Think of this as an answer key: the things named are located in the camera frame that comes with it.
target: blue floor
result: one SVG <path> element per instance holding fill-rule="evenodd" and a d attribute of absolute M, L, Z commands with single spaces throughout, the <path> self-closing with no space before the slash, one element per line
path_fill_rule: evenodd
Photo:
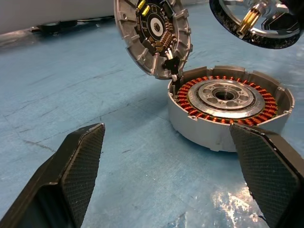
<path fill-rule="evenodd" d="M 283 136 L 304 156 L 304 40 L 284 50 L 254 47 L 222 28 L 208 5 L 189 11 L 186 70 L 236 65 L 279 79 L 296 99 Z M 266 228 L 237 155 L 174 131 L 167 84 L 136 66 L 113 21 L 53 37 L 0 36 L 0 218 L 69 132 L 103 122 L 84 228 Z"/>

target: circuit board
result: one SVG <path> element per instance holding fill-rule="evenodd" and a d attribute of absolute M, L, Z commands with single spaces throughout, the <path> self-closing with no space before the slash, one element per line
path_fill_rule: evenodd
<path fill-rule="evenodd" d="M 165 52 L 176 42 L 172 22 L 173 10 L 167 1 L 142 0 L 136 9 L 135 31 L 141 43 L 155 55 L 166 57 Z"/>

